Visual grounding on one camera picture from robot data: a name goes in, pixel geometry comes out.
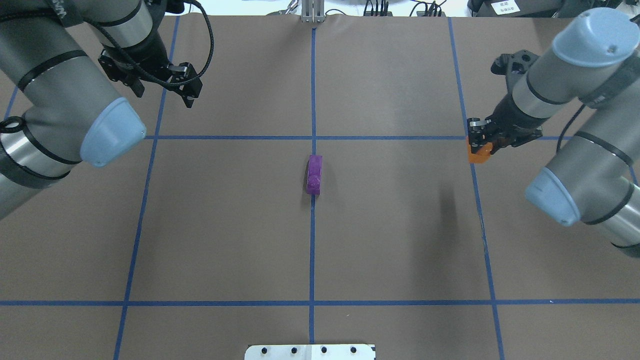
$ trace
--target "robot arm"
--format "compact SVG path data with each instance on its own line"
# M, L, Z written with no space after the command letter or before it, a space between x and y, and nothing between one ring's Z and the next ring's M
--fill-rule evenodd
M595 225L635 257L640 188L623 174L640 156L639 42L640 29L625 14L588 10L537 60L527 52L499 58L492 70L506 73L508 94L485 120L467 120L470 160L482 162L540 137L542 123L575 97L596 109L526 197L562 225Z
M195 74L189 63L169 62L157 32L165 10L179 13L183 1L3 1L0 69L33 107L0 122L0 219L79 162L107 165L146 135L129 102L65 27L86 21L95 28L104 46L99 62L112 81L138 97L140 80L152 81L191 107L206 66Z

